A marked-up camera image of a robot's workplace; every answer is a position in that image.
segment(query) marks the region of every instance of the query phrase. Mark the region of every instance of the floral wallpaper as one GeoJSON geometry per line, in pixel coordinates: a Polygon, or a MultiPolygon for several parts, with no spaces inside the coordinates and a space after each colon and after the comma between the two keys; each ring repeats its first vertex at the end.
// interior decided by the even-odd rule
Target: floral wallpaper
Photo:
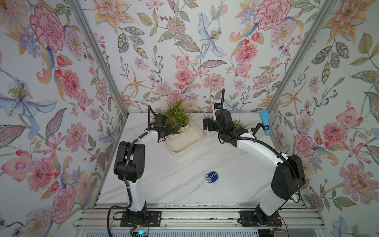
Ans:
{"type": "Polygon", "coordinates": [[[71,236],[124,115],[66,1],[0,0],[0,42],[0,236],[71,236]]]}
{"type": "Polygon", "coordinates": [[[379,235],[379,33],[375,0],[339,0],[270,116],[301,157],[304,202],[332,236],[379,235]]]}
{"type": "Polygon", "coordinates": [[[321,0],[80,1],[129,112],[182,100],[210,112],[269,104],[321,0]]]}

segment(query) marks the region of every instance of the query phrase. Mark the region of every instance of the white pot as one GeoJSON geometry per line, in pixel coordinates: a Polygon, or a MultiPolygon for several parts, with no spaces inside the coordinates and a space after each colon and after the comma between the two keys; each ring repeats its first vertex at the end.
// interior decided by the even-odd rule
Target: white pot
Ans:
{"type": "MultiPolygon", "coordinates": [[[[187,126],[185,127],[181,127],[180,128],[180,132],[183,133],[184,131],[188,131],[190,128],[190,123],[187,123],[187,126]]],[[[182,134],[171,134],[171,135],[168,135],[166,138],[170,141],[176,141],[180,138],[182,134]]]]}

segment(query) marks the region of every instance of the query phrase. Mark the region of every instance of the blue cylinder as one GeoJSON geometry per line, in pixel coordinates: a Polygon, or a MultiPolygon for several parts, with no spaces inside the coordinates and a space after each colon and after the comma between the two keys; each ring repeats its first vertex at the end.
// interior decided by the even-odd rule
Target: blue cylinder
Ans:
{"type": "MultiPolygon", "coordinates": [[[[259,117],[261,118],[262,120],[262,124],[263,125],[268,125],[268,112],[267,110],[261,110],[261,112],[259,112],[259,117]]],[[[270,135],[270,130],[265,130],[265,134],[266,136],[269,136],[270,135]]]]}

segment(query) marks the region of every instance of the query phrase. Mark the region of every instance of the white marble surface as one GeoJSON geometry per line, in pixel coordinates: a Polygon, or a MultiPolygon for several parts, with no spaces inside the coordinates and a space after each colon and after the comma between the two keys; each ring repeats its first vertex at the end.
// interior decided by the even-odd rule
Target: white marble surface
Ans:
{"type": "MultiPolygon", "coordinates": [[[[202,113],[192,121],[202,129],[202,113]]],[[[260,122],[259,113],[232,113],[232,118],[260,122]]],[[[130,113],[122,141],[133,141],[147,127],[146,113],[130,113]]],[[[261,129],[258,139],[273,146],[261,129]]],[[[145,145],[145,172],[140,179],[148,203],[234,203],[261,202],[270,188],[273,173],[254,156],[230,144],[221,144],[217,136],[203,138],[195,150],[176,158],[166,145],[150,139],[145,145]],[[205,175],[216,171],[219,179],[209,184],[205,175]]],[[[113,173],[114,158],[97,204],[128,203],[122,181],[113,173]]]]}

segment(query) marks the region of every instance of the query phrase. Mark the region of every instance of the mounting plate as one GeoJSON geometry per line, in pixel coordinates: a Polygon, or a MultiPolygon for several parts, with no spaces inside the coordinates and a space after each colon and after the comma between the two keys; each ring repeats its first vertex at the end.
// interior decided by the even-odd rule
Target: mounting plate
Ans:
{"type": "Polygon", "coordinates": [[[281,218],[279,217],[279,213],[278,212],[275,212],[273,214],[273,216],[270,218],[270,220],[268,220],[267,222],[265,222],[263,225],[258,225],[257,222],[256,222],[256,218],[254,216],[254,213],[255,211],[240,211],[240,219],[241,219],[241,224],[243,227],[248,227],[248,226],[268,226],[268,227],[276,227],[278,226],[277,223],[279,224],[279,226],[282,226],[282,220],[281,218]]]}
{"type": "MultiPolygon", "coordinates": [[[[150,220],[150,227],[160,227],[161,214],[161,211],[147,211],[146,219],[150,220]]],[[[135,227],[138,224],[141,223],[135,223],[135,221],[130,220],[126,212],[122,214],[120,227],[135,227]]]]}

